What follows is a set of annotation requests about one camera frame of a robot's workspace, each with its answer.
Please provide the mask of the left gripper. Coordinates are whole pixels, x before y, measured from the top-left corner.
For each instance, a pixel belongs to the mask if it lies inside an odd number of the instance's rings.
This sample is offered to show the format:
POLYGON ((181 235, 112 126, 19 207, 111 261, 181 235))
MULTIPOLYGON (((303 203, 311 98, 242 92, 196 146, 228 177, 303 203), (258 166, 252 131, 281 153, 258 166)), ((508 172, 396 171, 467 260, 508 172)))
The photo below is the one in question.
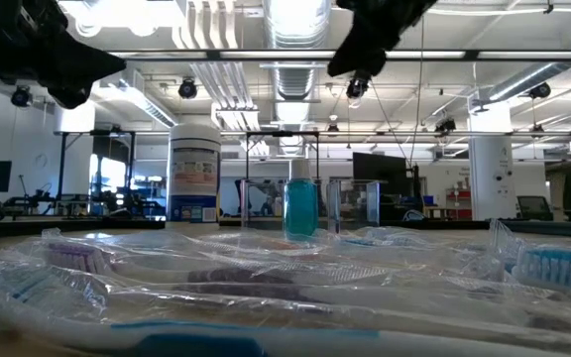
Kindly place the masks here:
POLYGON ((75 40, 66 28, 57 0, 0 0, 0 79, 49 82, 55 102, 75 109, 96 81, 126 68, 124 59, 75 40))

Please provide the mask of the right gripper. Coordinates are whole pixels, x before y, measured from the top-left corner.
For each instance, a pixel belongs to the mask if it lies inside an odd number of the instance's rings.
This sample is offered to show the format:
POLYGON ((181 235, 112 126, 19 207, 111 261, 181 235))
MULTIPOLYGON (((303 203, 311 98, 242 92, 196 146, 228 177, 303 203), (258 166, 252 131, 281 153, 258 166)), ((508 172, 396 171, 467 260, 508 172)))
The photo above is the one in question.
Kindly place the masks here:
POLYGON ((334 77, 351 71, 378 75, 387 52, 399 43, 402 33, 414 25, 437 0, 337 0, 337 6, 354 12, 352 27, 327 65, 334 77))

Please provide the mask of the teal mouthwash bottle white cap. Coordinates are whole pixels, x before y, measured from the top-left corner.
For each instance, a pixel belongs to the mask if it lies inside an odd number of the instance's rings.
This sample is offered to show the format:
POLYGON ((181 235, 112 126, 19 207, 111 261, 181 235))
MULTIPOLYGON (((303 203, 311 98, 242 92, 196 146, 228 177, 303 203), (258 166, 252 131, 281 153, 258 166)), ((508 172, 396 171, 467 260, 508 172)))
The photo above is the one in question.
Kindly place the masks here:
POLYGON ((318 191, 307 159, 289 163, 284 191, 284 232, 289 240, 305 241, 318 226, 318 191))

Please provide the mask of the blue white toothbrush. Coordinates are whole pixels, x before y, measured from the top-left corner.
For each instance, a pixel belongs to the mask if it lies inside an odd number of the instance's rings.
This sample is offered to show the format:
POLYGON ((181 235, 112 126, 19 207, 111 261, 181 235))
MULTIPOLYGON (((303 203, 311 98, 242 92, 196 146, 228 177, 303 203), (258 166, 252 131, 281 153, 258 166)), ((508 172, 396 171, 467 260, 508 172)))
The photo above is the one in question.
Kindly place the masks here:
POLYGON ((0 272, 0 323, 95 354, 143 357, 568 357, 563 353, 403 332, 145 320, 99 323, 51 313, 70 294, 56 278, 0 272))
POLYGON ((400 227, 369 227, 363 239, 377 246, 427 248, 465 243, 466 238, 434 231, 400 227))
POLYGON ((431 249, 434 247, 419 236, 411 234, 389 234, 383 236, 343 236, 343 243, 366 247, 394 247, 394 248, 415 248, 431 249))
POLYGON ((571 292, 571 246, 529 243, 496 219, 490 221, 490 251, 518 283, 571 292))

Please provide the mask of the orange white toothbrush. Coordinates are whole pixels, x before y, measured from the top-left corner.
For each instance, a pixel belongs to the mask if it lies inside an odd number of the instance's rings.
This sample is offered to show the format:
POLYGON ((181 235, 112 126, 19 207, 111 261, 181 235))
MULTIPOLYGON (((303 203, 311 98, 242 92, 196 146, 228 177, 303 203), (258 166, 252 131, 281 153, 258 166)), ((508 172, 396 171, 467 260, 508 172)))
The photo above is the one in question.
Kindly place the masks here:
POLYGON ((248 244, 256 249, 269 250, 282 255, 310 255, 322 252, 326 249, 323 245, 269 237, 251 237, 248 244))

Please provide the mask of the white building column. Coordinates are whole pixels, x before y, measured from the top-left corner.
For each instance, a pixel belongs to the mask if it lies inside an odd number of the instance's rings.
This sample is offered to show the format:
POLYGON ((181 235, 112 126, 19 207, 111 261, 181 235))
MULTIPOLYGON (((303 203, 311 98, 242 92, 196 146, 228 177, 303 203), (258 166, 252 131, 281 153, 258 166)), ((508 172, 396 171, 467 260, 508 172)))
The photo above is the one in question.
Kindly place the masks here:
POLYGON ((515 218, 510 106, 497 102, 472 111, 468 129, 473 219, 515 218))
POLYGON ((89 132, 95 126, 95 106, 87 101, 74 109, 55 107, 57 132, 89 132))

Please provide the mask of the black computer monitor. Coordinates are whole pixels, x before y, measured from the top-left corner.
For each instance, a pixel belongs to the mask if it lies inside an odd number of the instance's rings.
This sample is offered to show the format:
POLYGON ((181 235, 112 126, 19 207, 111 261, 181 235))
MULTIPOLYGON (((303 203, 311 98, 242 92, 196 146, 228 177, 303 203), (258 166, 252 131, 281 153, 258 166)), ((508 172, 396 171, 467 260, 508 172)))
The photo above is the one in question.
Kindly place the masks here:
POLYGON ((381 193, 410 194, 411 181, 407 176, 405 158, 354 153, 352 156, 353 178, 355 180, 377 180, 381 193))

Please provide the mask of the white ceiling conduit bundle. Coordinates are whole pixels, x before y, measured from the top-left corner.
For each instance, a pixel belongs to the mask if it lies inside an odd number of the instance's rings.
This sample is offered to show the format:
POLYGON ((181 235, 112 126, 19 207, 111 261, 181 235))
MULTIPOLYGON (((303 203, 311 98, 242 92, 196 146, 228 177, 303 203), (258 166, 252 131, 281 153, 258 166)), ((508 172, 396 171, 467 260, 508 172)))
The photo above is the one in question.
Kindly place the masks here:
MULTIPOLYGON (((180 50, 237 50, 235 0, 174 0, 179 24, 171 39, 180 50)), ((203 61, 191 66, 212 99, 211 116, 233 131, 260 128, 259 110, 238 61, 203 61)))

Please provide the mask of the white wipes canister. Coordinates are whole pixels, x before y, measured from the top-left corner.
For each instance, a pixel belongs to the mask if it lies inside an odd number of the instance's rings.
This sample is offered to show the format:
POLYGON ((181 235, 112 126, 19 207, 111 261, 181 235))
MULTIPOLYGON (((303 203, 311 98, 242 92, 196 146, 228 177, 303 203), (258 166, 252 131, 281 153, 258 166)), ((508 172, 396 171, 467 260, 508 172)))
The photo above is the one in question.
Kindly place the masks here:
POLYGON ((220 130, 209 122, 182 121, 170 129, 168 149, 167 221, 217 223, 220 130))

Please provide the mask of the clear acrylic organizer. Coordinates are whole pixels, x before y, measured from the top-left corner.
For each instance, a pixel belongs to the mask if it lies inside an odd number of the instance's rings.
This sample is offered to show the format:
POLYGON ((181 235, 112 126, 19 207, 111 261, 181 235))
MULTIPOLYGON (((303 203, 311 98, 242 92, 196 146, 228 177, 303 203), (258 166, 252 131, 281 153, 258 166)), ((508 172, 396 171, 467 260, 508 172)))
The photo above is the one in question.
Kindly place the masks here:
MULTIPOLYGON (((236 182, 240 198, 241 180, 236 182)), ((288 179, 251 179, 246 185, 250 200, 248 228, 284 231, 284 191, 288 179)), ((316 231, 334 234, 381 222, 381 184, 350 178, 314 179, 318 191, 316 231)))

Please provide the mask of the red shelf unit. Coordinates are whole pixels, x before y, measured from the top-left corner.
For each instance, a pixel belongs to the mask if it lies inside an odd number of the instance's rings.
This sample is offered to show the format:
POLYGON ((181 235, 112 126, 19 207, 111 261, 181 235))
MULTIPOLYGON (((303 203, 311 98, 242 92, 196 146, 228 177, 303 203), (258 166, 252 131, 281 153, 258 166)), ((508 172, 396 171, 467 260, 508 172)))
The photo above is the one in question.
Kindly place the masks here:
POLYGON ((447 188, 445 208, 450 220, 471 220, 473 218, 471 191, 462 188, 447 188))

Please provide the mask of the purple white wrapped toothbrush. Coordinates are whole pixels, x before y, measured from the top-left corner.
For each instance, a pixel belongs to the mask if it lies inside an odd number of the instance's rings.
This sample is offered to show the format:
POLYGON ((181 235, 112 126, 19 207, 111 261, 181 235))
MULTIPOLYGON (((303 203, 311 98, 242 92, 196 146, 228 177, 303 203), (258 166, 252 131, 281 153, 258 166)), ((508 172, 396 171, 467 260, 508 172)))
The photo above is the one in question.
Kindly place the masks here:
POLYGON ((4 263, 0 279, 9 297, 80 320, 378 329, 571 354, 571 293, 521 286, 401 275, 386 286, 137 284, 25 262, 4 263))
POLYGON ((242 248, 197 240, 170 247, 51 242, 45 259, 62 268, 152 284, 379 284, 392 272, 326 258, 320 247, 242 248))

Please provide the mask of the black office chair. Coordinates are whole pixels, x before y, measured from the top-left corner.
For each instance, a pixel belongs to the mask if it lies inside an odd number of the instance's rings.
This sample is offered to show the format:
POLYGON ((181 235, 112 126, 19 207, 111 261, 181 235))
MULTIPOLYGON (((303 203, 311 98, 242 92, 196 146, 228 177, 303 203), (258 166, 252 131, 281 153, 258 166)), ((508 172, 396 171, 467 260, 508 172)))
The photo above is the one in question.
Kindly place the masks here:
POLYGON ((520 195, 517 197, 519 217, 525 220, 552 221, 553 213, 544 196, 520 195))

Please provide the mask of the silver round ventilation duct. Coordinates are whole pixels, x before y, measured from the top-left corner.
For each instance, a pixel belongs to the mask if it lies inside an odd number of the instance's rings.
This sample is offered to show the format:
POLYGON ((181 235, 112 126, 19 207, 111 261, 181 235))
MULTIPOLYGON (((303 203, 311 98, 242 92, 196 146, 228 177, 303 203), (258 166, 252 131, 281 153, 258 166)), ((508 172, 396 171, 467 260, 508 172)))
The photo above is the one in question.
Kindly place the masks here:
MULTIPOLYGON (((317 50, 326 44, 332 0, 263 0, 267 47, 317 50)), ((313 69, 278 68, 273 83, 279 98, 305 100, 312 92, 313 69)))
POLYGON ((488 102, 508 100, 569 69, 571 61, 533 64, 494 86, 487 92, 485 99, 488 102))

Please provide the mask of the black metal stand frame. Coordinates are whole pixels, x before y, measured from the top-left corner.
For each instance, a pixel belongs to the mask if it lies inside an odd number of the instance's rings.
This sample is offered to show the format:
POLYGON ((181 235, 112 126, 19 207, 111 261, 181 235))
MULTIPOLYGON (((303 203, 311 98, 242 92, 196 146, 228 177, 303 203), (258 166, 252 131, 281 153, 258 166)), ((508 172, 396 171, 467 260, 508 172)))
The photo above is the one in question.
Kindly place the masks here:
POLYGON ((57 195, 54 198, 52 209, 55 215, 61 215, 60 206, 63 203, 62 200, 62 188, 63 188, 63 180, 64 180, 64 169, 66 163, 66 151, 67 149, 74 144, 78 139, 82 136, 90 136, 90 137, 107 137, 107 138, 118 138, 123 136, 130 137, 130 146, 129 146, 129 157, 128 157, 128 164, 126 165, 127 174, 125 180, 125 187, 128 192, 131 192, 130 183, 133 177, 133 169, 135 163, 135 149, 136 149, 136 139, 137 133, 135 131, 124 131, 118 129, 111 129, 111 130, 101 130, 101 129, 93 129, 91 131, 83 131, 83 132, 56 132, 56 135, 61 136, 60 141, 60 152, 59 152, 59 170, 58 170, 58 181, 57 181, 57 195))
POLYGON ((259 136, 263 140, 266 136, 272 138, 289 138, 289 137, 301 137, 305 138, 311 136, 314 138, 313 148, 316 151, 315 164, 316 164, 316 180, 320 179, 320 133, 318 131, 292 131, 292 130, 276 130, 276 131, 247 131, 245 133, 245 177, 240 184, 240 207, 241 207, 241 227, 248 228, 251 222, 250 215, 250 200, 247 196, 246 185, 251 182, 250 180, 250 140, 259 136))

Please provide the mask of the black overhead frame beam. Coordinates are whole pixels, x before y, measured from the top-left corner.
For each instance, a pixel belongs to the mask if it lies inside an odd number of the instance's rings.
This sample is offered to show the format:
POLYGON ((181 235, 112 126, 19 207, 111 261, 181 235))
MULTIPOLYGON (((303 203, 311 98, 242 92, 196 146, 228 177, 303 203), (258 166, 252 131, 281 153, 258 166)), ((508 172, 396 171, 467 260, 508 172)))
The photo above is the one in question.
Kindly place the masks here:
MULTIPOLYGON (((330 50, 141 50, 114 51, 111 55, 132 61, 330 61, 330 50)), ((571 50, 397 50, 387 61, 571 61, 571 50)))

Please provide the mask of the black aluminium table frame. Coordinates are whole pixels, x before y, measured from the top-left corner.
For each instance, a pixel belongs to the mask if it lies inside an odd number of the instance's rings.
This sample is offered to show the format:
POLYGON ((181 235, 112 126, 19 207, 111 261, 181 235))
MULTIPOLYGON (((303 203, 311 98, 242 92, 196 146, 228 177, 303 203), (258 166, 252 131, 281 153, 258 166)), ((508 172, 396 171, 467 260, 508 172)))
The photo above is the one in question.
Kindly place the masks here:
MULTIPOLYGON (((502 223, 513 233, 540 234, 546 236, 571 237, 571 222, 502 220, 502 223)), ((24 236, 39 234, 44 229, 58 228, 61 232, 91 230, 160 230, 170 228, 164 221, 127 220, 114 218, 101 219, 68 219, 40 221, 0 221, 0 238, 7 236, 24 236)), ((384 227, 401 227, 414 230, 488 230, 489 221, 384 221, 384 227)))

